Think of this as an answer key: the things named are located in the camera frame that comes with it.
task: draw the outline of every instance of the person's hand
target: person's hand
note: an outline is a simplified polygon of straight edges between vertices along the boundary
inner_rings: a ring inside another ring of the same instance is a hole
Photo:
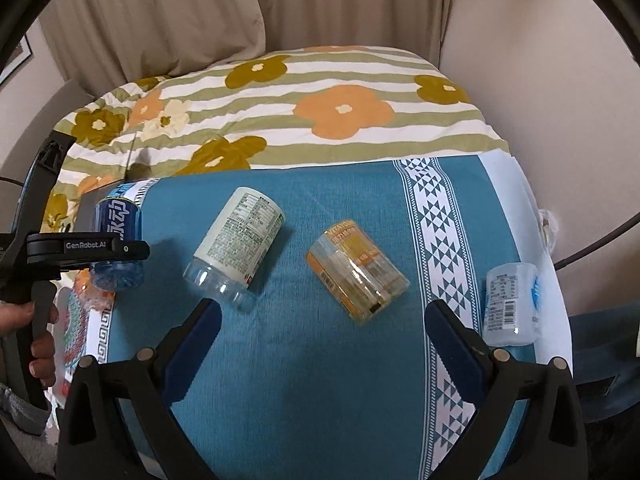
[[[27,326],[33,320],[34,314],[33,302],[24,305],[0,303],[0,335],[6,335]],[[58,310],[51,305],[49,322],[56,323],[57,321]],[[55,352],[53,336],[48,331],[31,344],[31,355],[35,359],[29,364],[29,370],[31,375],[40,379],[45,388],[56,383],[56,365],[53,361]]]

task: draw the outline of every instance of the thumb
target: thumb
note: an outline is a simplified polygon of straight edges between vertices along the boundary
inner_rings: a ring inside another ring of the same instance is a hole
[[[0,303],[0,335],[7,335],[27,326],[33,319],[34,314],[33,301],[24,305]]]

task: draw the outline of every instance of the blue bottle label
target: blue bottle label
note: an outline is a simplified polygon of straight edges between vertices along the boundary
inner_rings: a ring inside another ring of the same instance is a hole
[[[95,208],[95,230],[117,233],[120,240],[140,240],[140,208],[126,198],[105,198]]]
[[[533,301],[533,308],[540,310],[540,278],[536,276],[533,286],[531,287],[531,299]]]

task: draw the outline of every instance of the striped bedding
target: striped bedding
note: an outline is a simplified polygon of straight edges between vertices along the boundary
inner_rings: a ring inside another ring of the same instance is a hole
[[[72,224],[83,193],[120,179],[508,150],[466,92],[432,64],[375,46],[273,52],[146,78],[55,129],[78,141],[44,232]]]

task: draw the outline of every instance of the bolt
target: bolt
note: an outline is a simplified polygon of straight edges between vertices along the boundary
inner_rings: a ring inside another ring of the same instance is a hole
[[[494,350],[494,358],[496,361],[505,363],[509,359],[511,359],[511,354],[509,354],[509,352],[507,352],[504,348],[497,348]]]
[[[136,359],[138,359],[138,361],[149,361],[153,359],[155,354],[156,352],[154,352],[153,348],[143,348],[142,350],[138,350]]]
[[[554,357],[554,366],[558,370],[566,370],[567,364],[566,364],[566,361],[561,357]]]
[[[80,359],[78,366],[81,368],[88,368],[92,364],[94,364],[94,356],[85,355],[84,357],[82,357],[82,359]]]

